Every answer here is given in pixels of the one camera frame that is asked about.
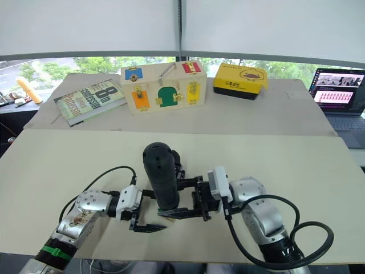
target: book cover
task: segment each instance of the book cover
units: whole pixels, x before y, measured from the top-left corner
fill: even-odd
[[[79,123],[115,107],[115,101],[124,98],[121,87],[106,80],[90,87],[54,99],[62,116],[70,124]]]

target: orange object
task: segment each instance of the orange object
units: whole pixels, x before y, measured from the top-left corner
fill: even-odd
[[[135,101],[136,109],[149,109],[149,101],[147,97],[147,92],[145,90],[141,91],[141,95],[138,97],[137,92],[132,92],[133,100]]]
[[[29,95],[29,97],[34,101],[34,103],[39,104],[42,102],[42,98],[35,92],[34,88],[32,88],[27,79],[23,76],[17,77],[18,85]]]

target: laptop keyboard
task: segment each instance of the laptop keyboard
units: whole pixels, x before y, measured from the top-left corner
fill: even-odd
[[[327,116],[334,130],[365,131],[365,119],[361,117]]]

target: wooden lock box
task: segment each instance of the wooden lock box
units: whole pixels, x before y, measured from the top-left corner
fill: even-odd
[[[201,106],[206,72],[199,61],[122,67],[121,86],[133,115]]]

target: green door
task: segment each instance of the green door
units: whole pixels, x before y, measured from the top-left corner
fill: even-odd
[[[176,97],[177,92],[175,90],[175,88],[173,87],[163,87],[159,90],[159,98],[162,99],[162,104],[160,105],[160,107],[169,107],[169,106],[176,106],[177,105],[177,100],[175,100],[173,97]]]

